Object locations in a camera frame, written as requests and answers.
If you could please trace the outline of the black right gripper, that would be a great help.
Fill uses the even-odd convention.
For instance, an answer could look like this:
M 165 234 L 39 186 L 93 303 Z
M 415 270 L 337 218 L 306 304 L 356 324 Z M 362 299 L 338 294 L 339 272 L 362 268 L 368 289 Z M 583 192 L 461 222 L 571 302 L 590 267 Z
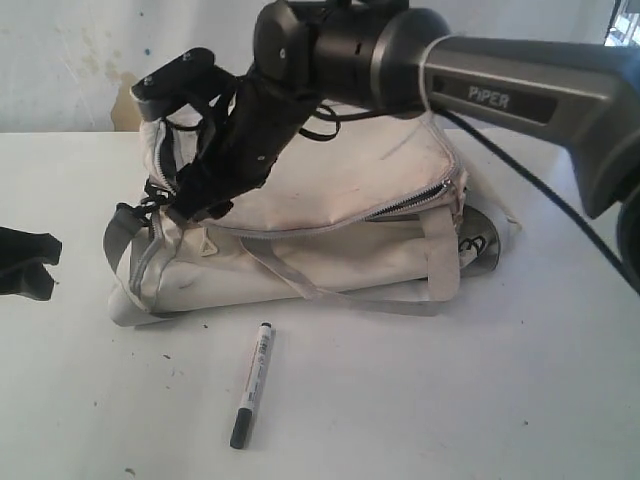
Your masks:
M 180 171 L 169 207 L 178 220 L 220 219 L 232 199 L 264 185 L 283 149 L 320 103 L 306 89 L 290 89 L 250 70 L 235 92 L 235 106 L 213 144 Z

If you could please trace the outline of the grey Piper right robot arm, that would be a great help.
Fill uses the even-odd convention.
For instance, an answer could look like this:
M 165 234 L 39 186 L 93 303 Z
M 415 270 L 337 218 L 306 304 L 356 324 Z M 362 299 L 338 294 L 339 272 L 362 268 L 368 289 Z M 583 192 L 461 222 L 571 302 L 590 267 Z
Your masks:
M 259 13 L 253 63 L 197 101 L 214 136 L 181 179 L 181 220 L 225 215 L 262 186 L 277 156 L 325 100 L 365 115 L 425 111 L 468 129 L 471 119 L 563 147 L 583 209 L 581 228 L 621 207 L 606 259 L 639 283 L 639 53 L 595 44 L 456 36 L 405 1 L 274 1 Z

